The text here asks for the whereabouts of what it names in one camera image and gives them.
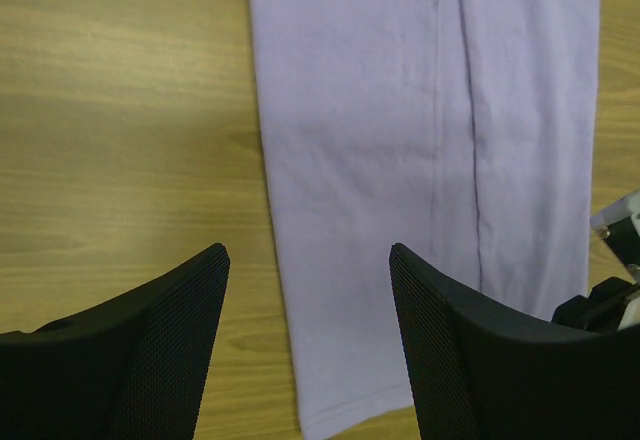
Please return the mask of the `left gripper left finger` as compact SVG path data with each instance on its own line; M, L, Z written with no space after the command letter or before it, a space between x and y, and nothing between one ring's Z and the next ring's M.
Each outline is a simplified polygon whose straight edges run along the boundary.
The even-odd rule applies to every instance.
M92 308L2 334L2 438L193 438L229 270L216 243Z

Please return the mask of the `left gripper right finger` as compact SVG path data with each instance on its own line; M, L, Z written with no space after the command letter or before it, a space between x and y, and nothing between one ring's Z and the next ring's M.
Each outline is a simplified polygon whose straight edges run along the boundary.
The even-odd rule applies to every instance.
M639 330L592 333L509 308L403 244L391 283L425 439L635 439Z

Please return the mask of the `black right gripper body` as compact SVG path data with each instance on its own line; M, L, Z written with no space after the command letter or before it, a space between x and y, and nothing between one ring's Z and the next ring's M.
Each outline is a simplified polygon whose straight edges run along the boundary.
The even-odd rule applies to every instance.
M639 323L639 284L609 277L588 296L559 305L552 323L589 332L613 332Z

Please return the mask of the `purple t shirt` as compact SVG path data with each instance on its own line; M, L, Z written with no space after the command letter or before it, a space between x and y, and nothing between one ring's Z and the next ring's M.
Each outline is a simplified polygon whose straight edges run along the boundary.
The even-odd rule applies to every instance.
M586 290L600 0L249 0L298 418L411 404L388 257L549 319Z

